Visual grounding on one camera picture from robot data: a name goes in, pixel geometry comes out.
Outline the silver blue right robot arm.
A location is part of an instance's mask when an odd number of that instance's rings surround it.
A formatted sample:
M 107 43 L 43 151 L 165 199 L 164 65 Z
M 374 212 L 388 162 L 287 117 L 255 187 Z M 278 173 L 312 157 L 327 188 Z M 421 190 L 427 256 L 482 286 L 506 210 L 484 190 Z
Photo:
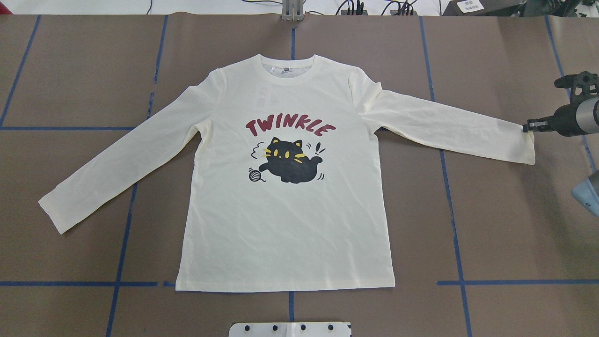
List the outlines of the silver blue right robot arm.
M 590 98 L 581 103 L 571 103 L 558 108 L 550 117 L 529 119 L 522 125 L 527 132 L 557 132 L 561 136 L 586 136 L 599 132 L 598 99 Z M 571 190 L 572 196 L 585 209 L 599 215 L 599 173 L 593 173 Z

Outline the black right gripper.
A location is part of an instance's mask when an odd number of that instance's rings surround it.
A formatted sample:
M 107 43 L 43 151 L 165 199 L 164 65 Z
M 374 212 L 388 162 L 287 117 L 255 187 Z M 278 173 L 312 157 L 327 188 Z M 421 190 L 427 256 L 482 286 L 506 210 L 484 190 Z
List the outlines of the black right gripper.
M 580 136 L 581 128 L 576 119 L 576 108 L 571 105 L 563 105 L 558 108 L 551 117 L 544 117 L 539 122 L 547 122 L 546 125 L 535 126 L 535 124 L 524 124 L 523 132 L 557 132 L 561 136 Z

